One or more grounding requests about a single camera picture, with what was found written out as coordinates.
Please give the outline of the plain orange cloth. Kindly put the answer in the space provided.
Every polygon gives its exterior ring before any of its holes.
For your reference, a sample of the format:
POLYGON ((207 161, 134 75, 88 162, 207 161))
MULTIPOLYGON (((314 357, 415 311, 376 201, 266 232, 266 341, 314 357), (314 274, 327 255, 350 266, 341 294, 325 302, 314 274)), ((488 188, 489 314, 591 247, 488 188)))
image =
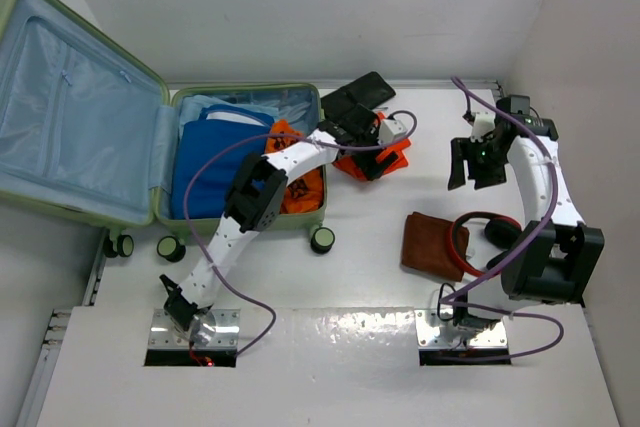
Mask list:
MULTIPOLYGON (((351 140, 347 141, 346 144, 374 146, 379 144, 379 128, 385 119, 385 114, 381 112, 354 110, 351 113, 337 117, 334 122, 351 136, 351 140)), ((408 160, 404 155, 404 150, 410 145, 411 142, 405 140, 392 147, 375 151, 349 151, 336 160, 333 165, 356 180, 374 181, 398 169, 407 167, 408 160)))

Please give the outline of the red black headphones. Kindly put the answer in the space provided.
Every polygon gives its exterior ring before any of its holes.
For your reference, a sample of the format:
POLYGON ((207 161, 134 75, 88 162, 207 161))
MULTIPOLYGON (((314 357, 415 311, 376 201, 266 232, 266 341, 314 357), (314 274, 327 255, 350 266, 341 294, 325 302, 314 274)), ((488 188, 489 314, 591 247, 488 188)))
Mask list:
POLYGON ((506 257, 522 233, 520 223, 511 217, 487 211, 473 211, 463 214, 451 223, 445 234, 445 247, 456 267, 464 274, 478 278, 493 270, 506 257), (488 260, 483 269, 474 267, 468 261, 466 249, 459 239, 467 223, 480 221, 484 222, 484 227, 477 231, 477 239, 482 246, 492 246, 497 250, 497 255, 488 260))

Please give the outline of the orange black patterned blanket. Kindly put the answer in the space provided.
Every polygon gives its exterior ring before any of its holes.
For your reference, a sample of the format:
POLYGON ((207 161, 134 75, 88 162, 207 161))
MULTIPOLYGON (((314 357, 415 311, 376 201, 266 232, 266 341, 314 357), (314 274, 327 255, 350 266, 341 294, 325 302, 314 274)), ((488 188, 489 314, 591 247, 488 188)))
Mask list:
MULTIPOLYGON (((296 143, 289 137, 272 137, 266 140, 264 153, 281 151, 296 143)), ((314 212, 324 201, 322 169, 316 168, 292 181, 284 194, 280 207, 281 214, 293 215, 314 212)))

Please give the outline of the black pouch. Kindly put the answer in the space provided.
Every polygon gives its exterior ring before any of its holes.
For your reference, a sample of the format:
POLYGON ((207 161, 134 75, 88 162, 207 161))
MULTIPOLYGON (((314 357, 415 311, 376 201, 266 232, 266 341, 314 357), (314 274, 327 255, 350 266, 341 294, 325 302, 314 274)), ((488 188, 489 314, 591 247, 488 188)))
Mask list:
POLYGON ((339 87, 321 98, 321 107, 327 119, 337 119, 356 106, 374 110, 396 96, 396 91, 376 71, 339 87))

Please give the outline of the blue garment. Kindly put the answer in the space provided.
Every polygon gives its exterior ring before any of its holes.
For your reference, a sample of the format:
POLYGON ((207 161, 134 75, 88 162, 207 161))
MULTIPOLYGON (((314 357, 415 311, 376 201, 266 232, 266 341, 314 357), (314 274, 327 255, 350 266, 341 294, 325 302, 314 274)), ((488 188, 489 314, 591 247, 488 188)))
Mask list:
POLYGON ((274 123, 268 115, 224 105, 205 108, 187 123, 174 163, 172 218, 220 217, 237 170, 248 154, 264 152, 264 135, 274 123))

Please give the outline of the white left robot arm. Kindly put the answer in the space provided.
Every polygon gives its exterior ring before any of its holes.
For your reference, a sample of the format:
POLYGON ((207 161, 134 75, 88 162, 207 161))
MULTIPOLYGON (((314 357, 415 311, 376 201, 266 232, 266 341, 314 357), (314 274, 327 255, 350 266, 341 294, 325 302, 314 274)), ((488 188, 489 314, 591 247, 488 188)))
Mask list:
POLYGON ((269 312, 267 304, 235 289, 226 275, 237 258, 257 235, 269 228, 280 214, 288 186, 299 178, 341 157, 353 154, 379 154, 407 141, 413 129, 407 129, 392 116, 373 120, 374 139, 368 144, 356 139, 341 125, 322 120, 306 137, 262 131, 244 136, 238 142, 218 150, 191 175, 181 197, 180 212, 197 242, 201 242, 192 223, 197 202, 212 197, 212 190, 198 190, 199 179, 221 159, 236 150, 245 153, 233 171, 234 177, 225 195, 218 227, 207 245, 200 244, 203 257, 189 276, 176 283, 163 275, 161 281, 168 297, 164 311, 174 324, 187 332, 203 309, 211 307, 221 286, 237 297, 269 312))

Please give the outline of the brown towel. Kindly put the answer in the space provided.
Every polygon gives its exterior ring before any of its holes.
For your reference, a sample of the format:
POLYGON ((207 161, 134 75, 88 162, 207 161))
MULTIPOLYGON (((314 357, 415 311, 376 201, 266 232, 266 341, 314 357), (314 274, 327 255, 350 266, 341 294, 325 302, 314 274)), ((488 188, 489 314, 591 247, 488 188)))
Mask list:
POLYGON ((452 221, 413 212, 403 232, 401 264, 441 279, 459 282, 464 270, 450 256, 452 221))

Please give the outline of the green hard-shell suitcase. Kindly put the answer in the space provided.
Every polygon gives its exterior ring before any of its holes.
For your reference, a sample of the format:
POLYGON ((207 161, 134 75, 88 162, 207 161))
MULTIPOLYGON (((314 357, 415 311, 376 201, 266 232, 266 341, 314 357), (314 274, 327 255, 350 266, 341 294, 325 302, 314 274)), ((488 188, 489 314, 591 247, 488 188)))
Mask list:
POLYGON ((162 223, 157 245, 181 260, 192 232, 171 215, 187 96, 300 89, 308 83, 198 86, 171 92, 150 67, 60 0, 1 0, 1 195, 107 230, 127 257, 132 228, 162 223))

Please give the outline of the light blue cloth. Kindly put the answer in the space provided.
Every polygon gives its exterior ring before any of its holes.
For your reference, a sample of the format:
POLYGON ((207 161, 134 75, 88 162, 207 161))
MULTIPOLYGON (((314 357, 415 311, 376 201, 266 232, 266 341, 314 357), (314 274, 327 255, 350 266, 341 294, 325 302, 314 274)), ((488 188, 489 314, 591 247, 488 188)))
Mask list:
POLYGON ((184 97, 179 101, 180 130, 183 130, 187 123, 198 120, 205 108, 214 105, 237 107, 253 115, 265 114, 274 121, 286 120, 292 128, 303 133, 310 133, 321 117, 318 96, 309 90, 197 94, 184 97))

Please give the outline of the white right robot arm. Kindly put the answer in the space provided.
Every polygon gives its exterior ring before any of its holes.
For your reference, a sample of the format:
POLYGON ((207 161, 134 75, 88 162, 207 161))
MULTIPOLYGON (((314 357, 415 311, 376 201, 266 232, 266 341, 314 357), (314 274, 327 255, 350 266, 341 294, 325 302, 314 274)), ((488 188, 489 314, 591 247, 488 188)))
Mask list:
POLYGON ((486 236, 502 251, 467 286, 439 301, 448 308, 438 315, 448 334, 467 341, 526 306, 580 303, 605 239, 571 199, 555 123, 538 116, 528 97, 508 96, 463 118, 471 133, 451 142, 449 189, 466 182, 476 189, 501 185, 511 169, 524 211, 523 227, 504 234, 499 216, 489 212, 465 214, 449 230, 457 234, 466 221, 482 219, 486 236))

